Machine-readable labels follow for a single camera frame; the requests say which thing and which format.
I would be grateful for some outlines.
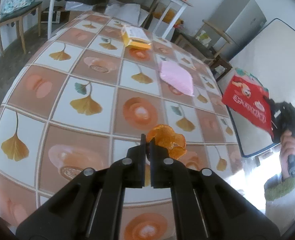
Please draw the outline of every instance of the pink napkin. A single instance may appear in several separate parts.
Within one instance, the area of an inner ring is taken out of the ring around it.
[[[191,74],[175,62],[162,61],[160,78],[175,89],[188,96],[193,96],[193,81]]]

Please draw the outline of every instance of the person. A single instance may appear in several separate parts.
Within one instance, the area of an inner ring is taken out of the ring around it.
[[[295,178],[288,171],[288,156],[295,155],[295,138],[286,130],[280,139],[281,174],[277,174],[264,185],[266,200],[265,215],[274,222],[281,235],[295,220]]]

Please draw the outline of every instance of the red bag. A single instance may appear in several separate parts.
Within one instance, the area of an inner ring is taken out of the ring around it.
[[[263,96],[269,98],[269,92],[245,78],[233,76],[222,102],[273,137],[270,106],[263,98]]]

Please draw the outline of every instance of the orange peel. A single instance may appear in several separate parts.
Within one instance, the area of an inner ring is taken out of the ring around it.
[[[149,143],[153,138],[155,144],[166,148],[173,159],[177,160],[187,152],[184,135],[176,133],[169,125],[159,124],[150,130],[146,135],[146,142]]]

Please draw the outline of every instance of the green cuff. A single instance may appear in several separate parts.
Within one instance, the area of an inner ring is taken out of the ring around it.
[[[264,196],[266,201],[273,201],[281,198],[295,189],[295,178],[290,177],[275,187],[267,188]]]

